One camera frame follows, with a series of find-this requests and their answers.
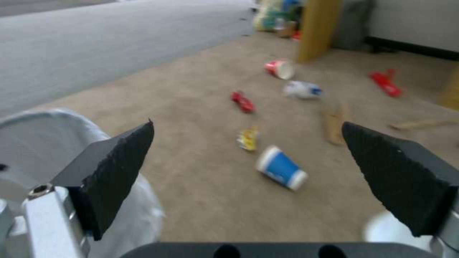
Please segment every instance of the candy wrapper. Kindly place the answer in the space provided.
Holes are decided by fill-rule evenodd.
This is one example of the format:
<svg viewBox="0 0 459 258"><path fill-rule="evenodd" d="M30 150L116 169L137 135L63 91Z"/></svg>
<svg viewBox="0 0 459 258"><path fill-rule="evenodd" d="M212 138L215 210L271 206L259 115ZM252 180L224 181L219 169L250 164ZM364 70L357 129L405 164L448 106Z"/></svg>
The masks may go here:
<svg viewBox="0 0 459 258"><path fill-rule="evenodd" d="M249 129L243 130L237 137L239 147L246 151L255 151L257 149L258 127L252 126Z"/></svg>

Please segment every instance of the paper cup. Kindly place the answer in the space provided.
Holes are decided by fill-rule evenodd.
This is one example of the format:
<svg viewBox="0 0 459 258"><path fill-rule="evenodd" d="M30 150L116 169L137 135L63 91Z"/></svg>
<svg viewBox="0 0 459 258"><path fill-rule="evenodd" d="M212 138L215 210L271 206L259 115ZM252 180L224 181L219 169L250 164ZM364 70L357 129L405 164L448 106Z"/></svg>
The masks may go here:
<svg viewBox="0 0 459 258"><path fill-rule="evenodd" d="M274 60L264 65L266 71L278 78L289 80L293 77L295 70L292 63L287 60Z"/></svg>
<svg viewBox="0 0 459 258"><path fill-rule="evenodd" d="M263 151L256 169L292 190L297 190L308 178L308 174L276 146L270 146Z"/></svg>

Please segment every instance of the white wall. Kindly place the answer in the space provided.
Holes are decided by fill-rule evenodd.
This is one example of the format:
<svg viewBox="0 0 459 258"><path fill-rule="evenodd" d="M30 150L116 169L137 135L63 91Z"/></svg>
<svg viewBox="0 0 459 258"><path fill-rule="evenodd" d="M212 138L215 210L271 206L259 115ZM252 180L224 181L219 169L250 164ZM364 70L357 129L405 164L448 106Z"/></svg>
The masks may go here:
<svg viewBox="0 0 459 258"><path fill-rule="evenodd" d="M459 0L377 0L370 35L459 51Z"/></svg>

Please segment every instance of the concrete floor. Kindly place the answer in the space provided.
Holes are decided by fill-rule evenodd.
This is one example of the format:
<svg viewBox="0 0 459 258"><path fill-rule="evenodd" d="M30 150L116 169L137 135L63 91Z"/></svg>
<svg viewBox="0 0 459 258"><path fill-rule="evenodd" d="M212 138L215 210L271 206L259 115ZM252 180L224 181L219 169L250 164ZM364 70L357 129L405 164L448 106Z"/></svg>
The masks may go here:
<svg viewBox="0 0 459 258"><path fill-rule="evenodd" d="M0 0L0 17L111 3L113 0Z"/></svg>
<svg viewBox="0 0 459 258"><path fill-rule="evenodd" d="M0 17L0 117L251 34L249 6L134 0Z"/></svg>
<svg viewBox="0 0 459 258"><path fill-rule="evenodd" d="M152 67L37 109L68 107L109 134L151 118L155 139L142 168L165 210L162 241L360 241L363 226L384 210L346 147L324 140L321 101L282 96L285 81L263 71L274 58L291 58L295 42L272 34L243 37ZM318 83L326 101L346 100L353 121L420 142L459 167L457 126L407 133L388 123L459 118L434 105L454 62L400 52L372 55L332 50L297 66L296 79ZM406 94L386 96L367 76L395 68ZM230 94L243 90L257 113L243 114ZM235 141L256 124L259 151ZM278 145L309 173L292 192L255 171L261 150Z"/></svg>

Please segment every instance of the beige carpet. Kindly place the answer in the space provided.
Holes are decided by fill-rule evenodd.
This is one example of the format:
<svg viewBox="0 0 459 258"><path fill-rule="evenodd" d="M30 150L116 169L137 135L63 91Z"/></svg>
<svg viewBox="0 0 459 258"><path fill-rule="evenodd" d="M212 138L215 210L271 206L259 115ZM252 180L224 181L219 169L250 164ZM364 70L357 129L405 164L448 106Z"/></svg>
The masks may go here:
<svg viewBox="0 0 459 258"><path fill-rule="evenodd" d="M162 201L163 241L359 241L365 222L383 207L372 196L350 152L324 140L320 101L282 96L284 81L263 71L293 57L295 42L256 34L153 67L39 108L68 107L109 134L151 118L156 135L142 173ZM372 55L332 50L297 67L297 79L318 83L327 100L352 105L353 121L417 140L459 167L458 127L398 133L388 123L459 118L432 102L453 62L409 53ZM367 76L397 69L403 98L386 96ZM257 113L243 114L230 94L243 90ZM260 151L278 145L309 173L292 192L254 170L258 151L236 142L256 124Z"/></svg>

